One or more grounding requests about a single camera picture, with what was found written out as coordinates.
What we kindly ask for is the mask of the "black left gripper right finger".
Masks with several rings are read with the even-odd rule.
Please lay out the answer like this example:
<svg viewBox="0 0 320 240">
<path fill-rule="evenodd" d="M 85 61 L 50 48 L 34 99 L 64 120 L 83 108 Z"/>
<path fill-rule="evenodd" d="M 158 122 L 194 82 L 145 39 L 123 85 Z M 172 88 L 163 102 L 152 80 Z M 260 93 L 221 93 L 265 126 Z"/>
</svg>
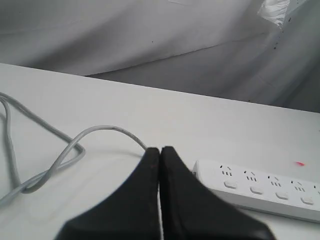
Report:
<svg viewBox="0 0 320 240">
<path fill-rule="evenodd" d="M 160 153 L 159 192 L 166 240 L 273 240 L 262 222 L 214 195 L 172 146 Z"/>
</svg>

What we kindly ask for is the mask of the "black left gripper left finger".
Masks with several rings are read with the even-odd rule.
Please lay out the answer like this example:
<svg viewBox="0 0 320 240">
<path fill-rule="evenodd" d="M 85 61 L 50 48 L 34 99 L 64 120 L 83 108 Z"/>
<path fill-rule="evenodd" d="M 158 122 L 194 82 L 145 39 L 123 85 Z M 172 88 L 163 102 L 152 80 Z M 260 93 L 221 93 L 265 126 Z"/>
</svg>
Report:
<svg viewBox="0 0 320 240">
<path fill-rule="evenodd" d="M 158 240 L 160 152 L 148 148 L 140 162 L 110 196 L 68 220 L 57 240 Z"/>
</svg>

